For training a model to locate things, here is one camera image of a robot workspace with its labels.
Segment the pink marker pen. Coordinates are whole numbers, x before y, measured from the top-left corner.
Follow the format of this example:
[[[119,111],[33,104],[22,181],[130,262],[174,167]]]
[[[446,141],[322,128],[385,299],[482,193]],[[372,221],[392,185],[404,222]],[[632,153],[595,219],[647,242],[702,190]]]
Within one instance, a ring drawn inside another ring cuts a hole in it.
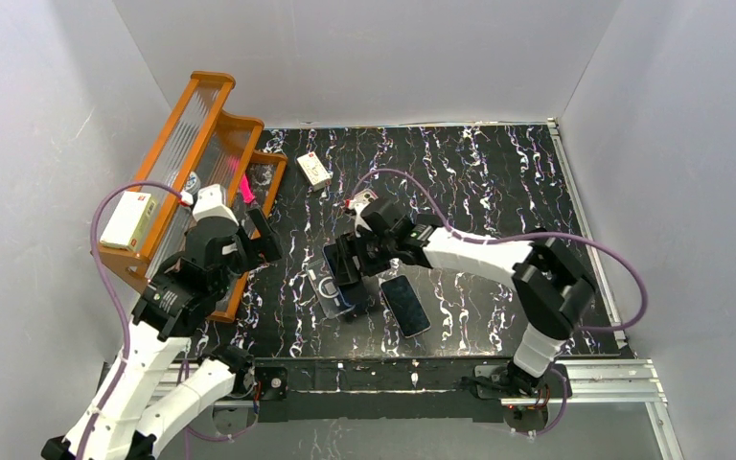
[[[239,191],[243,202],[246,204],[251,204],[256,199],[246,175],[241,178]]]

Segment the orange wooden shelf rack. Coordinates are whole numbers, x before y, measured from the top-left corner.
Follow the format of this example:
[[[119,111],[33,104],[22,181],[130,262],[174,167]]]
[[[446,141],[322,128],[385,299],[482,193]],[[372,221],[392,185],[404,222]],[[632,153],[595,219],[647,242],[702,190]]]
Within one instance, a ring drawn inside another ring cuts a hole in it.
[[[246,209],[270,214],[288,165],[282,153],[257,148],[265,124],[224,109],[235,87],[225,73],[194,71],[158,137],[133,176],[195,194],[219,184],[242,217]],[[166,191],[146,186],[155,208],[133,247],[98,246],[108,270],[142,292],[162,262],[180,249],[192,225],[190,213]]]

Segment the dark smartphone with light rim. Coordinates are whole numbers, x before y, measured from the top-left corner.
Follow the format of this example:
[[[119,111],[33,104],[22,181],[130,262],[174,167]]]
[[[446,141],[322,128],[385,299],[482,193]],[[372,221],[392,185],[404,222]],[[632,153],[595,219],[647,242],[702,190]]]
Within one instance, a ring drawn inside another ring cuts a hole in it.
[[[406,276],[397,276],[379,284],[382,299],[392,312],[405,338],[428,331],[431,323],[413,286]]]

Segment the clear phone case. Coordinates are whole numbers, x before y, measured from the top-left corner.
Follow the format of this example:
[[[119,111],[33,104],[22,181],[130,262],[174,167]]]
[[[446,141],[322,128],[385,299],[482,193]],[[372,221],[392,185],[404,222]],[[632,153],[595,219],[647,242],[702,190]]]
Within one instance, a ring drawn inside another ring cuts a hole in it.
[[[327,319],[353,311],[357,304],[350,302],[334,282],[328,263],[317,259],[308,263],[306,272],[313,292]]]

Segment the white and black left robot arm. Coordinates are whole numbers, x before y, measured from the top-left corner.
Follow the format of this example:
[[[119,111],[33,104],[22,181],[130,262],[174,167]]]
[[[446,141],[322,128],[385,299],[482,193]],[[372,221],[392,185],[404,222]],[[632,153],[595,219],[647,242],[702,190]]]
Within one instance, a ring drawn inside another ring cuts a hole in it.
[[[124,345],[93,402],[43,459],[155,459],[202,411],[231,394],[253,357],[234,345],[204,355],[198,369],[157,401],[152,396],[176,356],[246,272],[276,262],[282,250],[260,209],[247,217],[250,238],[222,207],[200,218],[185,247],[149,280],[124,330]]]

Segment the small white carton box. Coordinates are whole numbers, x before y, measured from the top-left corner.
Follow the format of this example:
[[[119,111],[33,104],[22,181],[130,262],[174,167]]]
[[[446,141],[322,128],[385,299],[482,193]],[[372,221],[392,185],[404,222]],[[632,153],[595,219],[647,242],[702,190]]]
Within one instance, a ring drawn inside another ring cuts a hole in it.
[[[314,151],[296,158],[296,163],[313,191],[319,191],[331,184],[333,175],[322,164]]]

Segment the white and green box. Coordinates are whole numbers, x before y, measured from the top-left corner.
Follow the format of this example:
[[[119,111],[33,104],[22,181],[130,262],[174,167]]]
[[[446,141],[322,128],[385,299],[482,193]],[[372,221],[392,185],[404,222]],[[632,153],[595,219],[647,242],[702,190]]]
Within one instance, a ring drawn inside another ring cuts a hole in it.
[[[137,252],[155,208],[156,201],[150,193],[122,192],[99,238],[100,245]]]

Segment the white and blue tape roll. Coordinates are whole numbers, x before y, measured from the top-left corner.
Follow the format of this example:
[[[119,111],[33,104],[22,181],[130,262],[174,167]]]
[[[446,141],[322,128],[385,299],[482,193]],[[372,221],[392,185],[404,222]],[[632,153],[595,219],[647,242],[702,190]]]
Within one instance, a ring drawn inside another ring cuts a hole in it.
[[[201,188],[201,179],[196,172],[190,172],[183,186],[183,191],[196,195]]]

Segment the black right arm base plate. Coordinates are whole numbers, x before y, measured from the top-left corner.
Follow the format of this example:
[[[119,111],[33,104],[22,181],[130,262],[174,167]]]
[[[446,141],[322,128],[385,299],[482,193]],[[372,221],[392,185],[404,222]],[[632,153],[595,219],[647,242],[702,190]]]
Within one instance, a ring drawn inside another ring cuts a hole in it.
[[[473,375],[463,378],[480,400],[499,400],[504,423],[510,431],[532,439],[553,429],[564,415],[573,395],[564,366],[550,365],[538,378],[513,362],[507,365],[478,365]]]

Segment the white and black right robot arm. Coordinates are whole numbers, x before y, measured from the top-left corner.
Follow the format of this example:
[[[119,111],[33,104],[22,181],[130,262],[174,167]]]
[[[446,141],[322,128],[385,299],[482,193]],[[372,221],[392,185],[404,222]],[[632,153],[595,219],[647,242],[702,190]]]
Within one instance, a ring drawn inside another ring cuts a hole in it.
[[[498,388],[532,395],[571,338],[597,287],[580,260],[544,230],[517,241],[450,229],[434,214],[411,217],[393,201],[360,192],[347,200],[353,230],[329,247],[327,263],[340,288],[390,268],[392,262],[480,276],[511,289],[528,321]]]

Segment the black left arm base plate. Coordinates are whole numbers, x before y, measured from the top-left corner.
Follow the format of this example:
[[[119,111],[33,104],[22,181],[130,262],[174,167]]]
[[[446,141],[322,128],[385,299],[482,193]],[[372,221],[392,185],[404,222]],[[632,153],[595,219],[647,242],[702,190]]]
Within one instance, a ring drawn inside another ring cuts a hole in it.
[[[283,367],[253,366],[239,371],[230,394],[215,402],[212,421],[218,434],[234,438],[254,427],[264,402],[286,397],[288,371]]]

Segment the blue smartphone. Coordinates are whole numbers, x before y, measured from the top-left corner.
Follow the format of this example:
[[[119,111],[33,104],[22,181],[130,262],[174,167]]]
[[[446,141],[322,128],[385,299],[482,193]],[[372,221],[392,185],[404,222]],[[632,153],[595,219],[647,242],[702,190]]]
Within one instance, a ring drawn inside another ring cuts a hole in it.
[[[338,299],[341,303],[339,307],[342,311],[356,308],[361,305],[366,298],[366,291],[364,285],[361,282],[341,285],[339,283],[339,275],[343,273],[343,270],[338,268],[337,248],[335,244],[326,245],[323,248],[324,257],[329,271],[333,278],[333,285],[338,293]]]

